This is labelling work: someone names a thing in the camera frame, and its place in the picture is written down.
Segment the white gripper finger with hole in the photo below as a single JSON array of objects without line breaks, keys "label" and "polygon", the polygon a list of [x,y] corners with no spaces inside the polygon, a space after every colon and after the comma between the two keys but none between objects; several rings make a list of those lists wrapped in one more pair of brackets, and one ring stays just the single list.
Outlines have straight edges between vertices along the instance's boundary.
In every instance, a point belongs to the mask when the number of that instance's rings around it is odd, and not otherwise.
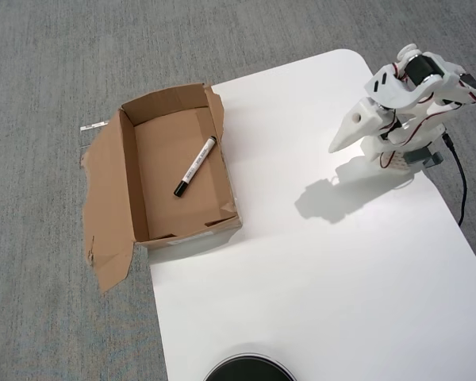
[{"label": "white gripper finger with hole", "polygon": [[338,152],[388,124],[388,110],[372,99],[361,99],[344,116],[328,151]]}]

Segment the white slotted gripper body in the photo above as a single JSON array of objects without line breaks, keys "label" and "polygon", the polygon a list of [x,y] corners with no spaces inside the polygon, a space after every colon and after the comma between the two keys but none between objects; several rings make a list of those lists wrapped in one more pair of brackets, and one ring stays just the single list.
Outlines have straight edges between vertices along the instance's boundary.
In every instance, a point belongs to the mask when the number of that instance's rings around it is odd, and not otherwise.
[{"label": "white slotted gripper body", "polygon": [[441,63],[391,63],[366,85],[365,140],[436,140],[444,134]]}]

